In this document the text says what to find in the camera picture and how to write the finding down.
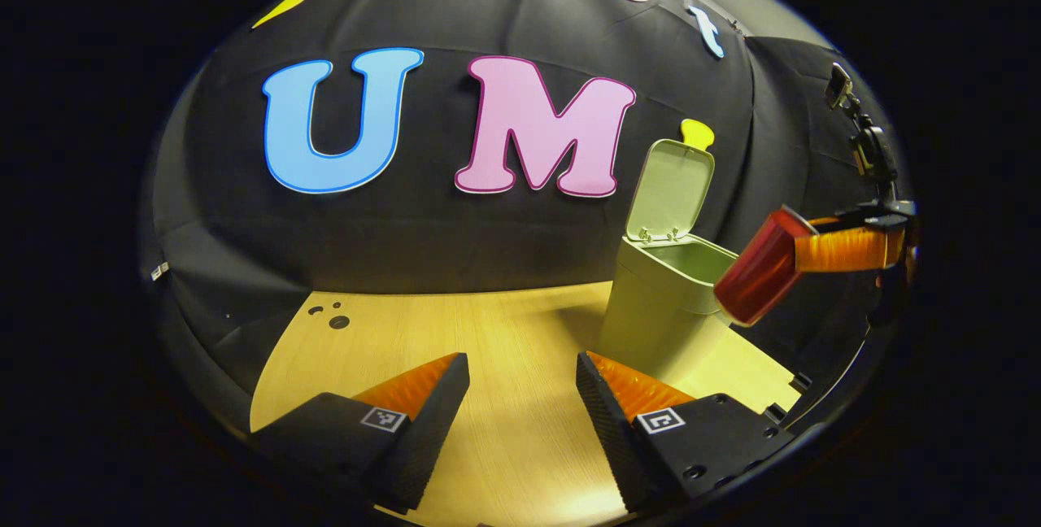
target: letter m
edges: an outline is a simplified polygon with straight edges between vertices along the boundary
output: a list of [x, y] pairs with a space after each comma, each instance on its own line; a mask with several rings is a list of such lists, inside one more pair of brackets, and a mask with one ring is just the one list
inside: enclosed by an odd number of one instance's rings
[[469, 165], [456, 173], [459, 190], [498, 194], [513, 187], [506, 169], [510, 136], [532, 190], [541, 190], [572, 147], [572, 167], [557, 180], [564, 194], [610, 196], [617, 187], [614, 153], [626, 109], [636, 93], [609, 78], [582, 86], [560, 115], [535, 64], [517, 57], [477, 57], [469, 75], [481, 82], [481, 104]]

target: open lid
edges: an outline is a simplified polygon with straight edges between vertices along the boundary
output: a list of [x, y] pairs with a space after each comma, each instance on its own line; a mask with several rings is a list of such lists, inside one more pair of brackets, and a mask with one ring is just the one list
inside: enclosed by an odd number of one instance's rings
[[705, 203], [714, 157], [689, 145], [662, 139], [643, 160], [626, 222], [630, 241], [667, 241], [690, 232]]

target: light blue letter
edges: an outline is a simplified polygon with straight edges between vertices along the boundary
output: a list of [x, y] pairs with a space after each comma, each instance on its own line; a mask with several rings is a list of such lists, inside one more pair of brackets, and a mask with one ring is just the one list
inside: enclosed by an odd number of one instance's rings
[[687, 5], [687, 10], [697, 18], [697, 27], [702, 30], [702, 39], [705, 39], [705, 45], [712, 50], [715, 56], [721, 57], [722, 48], [715, 41], [719, 29], [716, 29], [716, 26], [709, 20], [707, 12], [695, 7], [695, 5]]
[[319, 82], [332, 64], [318, 59], [290, 65], [263, 83], [268, 96], [264, 155], [279, 183], [304, 194], [346, 192], [375, 179], [398, 148], [405, 74], [423, 64], [423, 52], [408, 48], [366, 51], [351, 68], [365, 77], [358, 142], [346, 153], [326, 155], [311, 143], [311, 108]]

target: green trash can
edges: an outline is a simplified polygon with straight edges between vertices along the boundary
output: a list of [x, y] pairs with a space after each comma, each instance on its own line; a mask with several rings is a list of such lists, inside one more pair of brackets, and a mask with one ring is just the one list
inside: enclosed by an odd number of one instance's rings
[[712, 286], [737, 255], [690, 234], [714, 168], [710, 153], [689, 145], [662, 140], [651, 146], [595, 348], [666, 383], [690, 373], [707, 320], [730, 323]]

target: wooden surface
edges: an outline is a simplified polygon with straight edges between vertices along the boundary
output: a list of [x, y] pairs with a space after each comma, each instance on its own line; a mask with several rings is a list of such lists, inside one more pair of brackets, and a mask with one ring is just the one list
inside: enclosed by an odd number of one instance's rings
[[[366, 296], [312, 293], [269, 358], [253, 398], [253, 431], [319, 393], [351, 397], [451, 352], [471, 384], [420, 508], [430, 527], [585, 526], [626, 515], [575, 386], [611, 283], [520, 292]], [[324, 307], [309, 315], [309, 308]], [[350, 325], [329, 322], [346, 316]], [[798, 394], [791, 373], [717, 320], [694, 343], [696, 370], [675, 386], [726, 392], [756, 411]]]

